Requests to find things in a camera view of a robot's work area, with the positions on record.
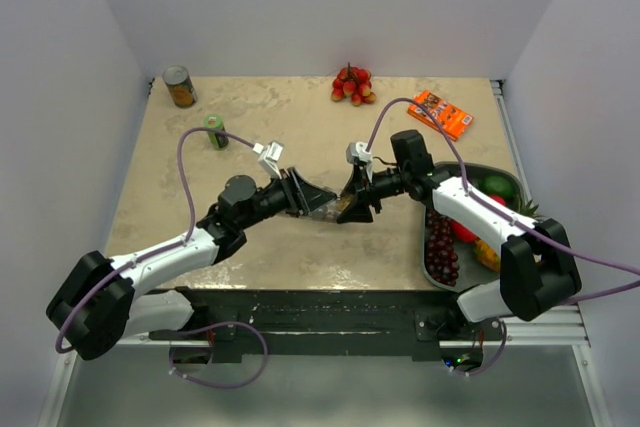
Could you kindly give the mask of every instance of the avocado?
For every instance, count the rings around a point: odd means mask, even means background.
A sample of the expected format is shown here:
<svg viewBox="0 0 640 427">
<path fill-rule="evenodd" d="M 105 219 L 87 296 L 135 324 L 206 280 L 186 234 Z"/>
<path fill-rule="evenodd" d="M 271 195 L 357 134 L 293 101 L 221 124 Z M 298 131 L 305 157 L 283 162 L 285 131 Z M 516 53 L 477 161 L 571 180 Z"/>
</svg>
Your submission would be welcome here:
<svg viewBox="0 0 640 427">
<path fill-rule="evenodd" d="M 503 199 L 513 199 L 516 195 L 516 189 L 511 182 L 499 175 L 489 175 L 482 179 L 480 190 L 487 195 L 499 195 Z"/>
</svg>

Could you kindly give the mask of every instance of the white wall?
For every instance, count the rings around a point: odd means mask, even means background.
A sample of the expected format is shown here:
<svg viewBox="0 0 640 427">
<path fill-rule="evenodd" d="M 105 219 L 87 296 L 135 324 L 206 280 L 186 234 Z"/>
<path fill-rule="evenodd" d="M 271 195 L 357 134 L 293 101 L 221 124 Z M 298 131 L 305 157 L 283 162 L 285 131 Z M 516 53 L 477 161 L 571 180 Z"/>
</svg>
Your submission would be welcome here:
<svg viewBox="0 0 640 427">
<path fill-rule="evenodd" d="M 640 0 L 553 0 L 506 83 L 533 195 L 575 247 L 640 265 Z M 584 292 L 634 280 L 581 263 Z M 582 305 L 618 427 L 640 423 L 640 291 Z"/>
<path fill-rule="evenodd" d="M 144 72 L 504 78 L 550 0 L 108 0 Z"/>
<path fill-rule="evenodd" d="M 50 298 L 104 245 L 145 81 L 105 0 L 0 0 L 0 423 L 32 426 Z"/>
</svg>

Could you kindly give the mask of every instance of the soda can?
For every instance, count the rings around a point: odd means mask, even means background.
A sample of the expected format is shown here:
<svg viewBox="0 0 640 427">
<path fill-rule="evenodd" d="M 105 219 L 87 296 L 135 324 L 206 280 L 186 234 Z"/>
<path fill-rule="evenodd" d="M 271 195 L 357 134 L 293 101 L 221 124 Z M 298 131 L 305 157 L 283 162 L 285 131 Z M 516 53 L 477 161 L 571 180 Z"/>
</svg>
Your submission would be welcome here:
<svg viewBox="0 0 640 427">
<path fill-rule="evenodd" d="M 222 122 L 222 116 L 218 114 L 207 115 L 204 118 L 204 126 L 226 132 L 224 122 Z M 229 137 L 226 135 L 218 134 L 216 132 L 207 132 L 207 134 L 209 134 L 209 140 L 211 140 L 211 144 L 214 149 L 222 150 L 229 145 Z"/>
<path fill-rule="evenodd" d="M 162 80 L 164 80 L 167 89 L 169 89 L 171 99 L 177 107 L 186 109 L 198 100 L 198 95 L 193 88 L 189 71 L 186 67 L 182 67 L 181 65 L 169 67 L 162 74 Z"/>
</svg>

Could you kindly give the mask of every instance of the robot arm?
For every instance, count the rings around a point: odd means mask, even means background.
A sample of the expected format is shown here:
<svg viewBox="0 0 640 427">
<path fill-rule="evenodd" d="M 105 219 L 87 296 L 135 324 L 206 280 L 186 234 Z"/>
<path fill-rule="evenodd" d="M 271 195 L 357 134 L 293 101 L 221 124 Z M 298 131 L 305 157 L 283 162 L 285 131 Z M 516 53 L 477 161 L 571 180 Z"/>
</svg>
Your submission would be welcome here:
<svg viewBox="0 0 640 427">
<path fill-rule="evenodd" d="M 458 296 L 457 307 L 463 321 L 475 323 L 511 315 L 530 321 L 580 291 L 573 257 L 527 234 L 514 225 L 513 219 L 568 246 L 560 223 L 521 216 L 476 190 L 476 195 L 512 221 L 479 204 L 465 192 L 460 177 L 435 168 L 424 139 L 416 130 L 393 135 L 391 144 L 397 166 L 383 172 L 373 172 L 372 156 L 364 143 L 349 145 L 347 160 L 353 164 L 353 173 L 342 197 L 350 202 L 337 222 L 373 222 L 371 207 L 379 213 L 383 198 L 406 192 L 413 200 L 470 228 L 501 253 L 501 271 L 500 280 Z"/>
<path fill-rule="evenodd" d="M 194 269 L 221 262 L 245 243 L 245 229 L 274 215 L 309 215 L 336 198 L 335 193 L 303 179 L 295 168 L 277 170 L 264 188 L 251 177 L 229 179 L 193 233 L 179 235 L 148 249 L 105 258 L 84 255 L 47 307 L 47 317 L 60 329 L 71 311 L 97 284 L 124 268 L 80 309 L 65 332 L 85 360 L 111 349 L 123 336 L 156 330 L 178 330 L 191 319 L 191 303 L 177 291 L 145 295 L 163 283 Z M 166 251 L 153 255 L 150 252 Z"/>
</svg>

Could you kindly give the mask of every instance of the brown can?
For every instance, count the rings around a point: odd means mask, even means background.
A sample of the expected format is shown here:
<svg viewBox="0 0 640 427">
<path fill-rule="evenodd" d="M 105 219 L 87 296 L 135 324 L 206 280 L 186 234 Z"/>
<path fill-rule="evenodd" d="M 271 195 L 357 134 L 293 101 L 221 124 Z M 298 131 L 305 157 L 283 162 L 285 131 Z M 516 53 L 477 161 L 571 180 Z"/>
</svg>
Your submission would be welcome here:
<svg viewBox="0 0 640 427">
<path fill-rule="evenodd" d="M 169 89 L 173 103 L 181 109 L 191 107 L 198 100 L 196 89 L 193 88 L 189 71 L 186 67 L 174 65 L 162 74 L 162 80 Z"/>
</svg>

